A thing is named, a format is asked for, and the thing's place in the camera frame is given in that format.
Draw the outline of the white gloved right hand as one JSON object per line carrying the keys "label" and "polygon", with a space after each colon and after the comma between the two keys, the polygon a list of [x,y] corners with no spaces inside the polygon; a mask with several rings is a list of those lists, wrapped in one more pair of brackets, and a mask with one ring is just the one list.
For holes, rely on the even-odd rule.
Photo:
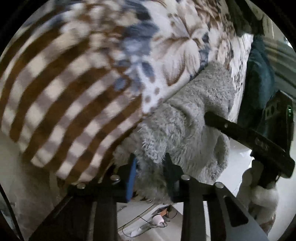
{"label": "white gloved right hand", "polygon": [[243,173],[236,198],[247,209],[262,230],[269,234],[276,219],[279,193],[275,182],[268,188],[257,185],[262,173],[262,164],[252,160],[251,166]]}

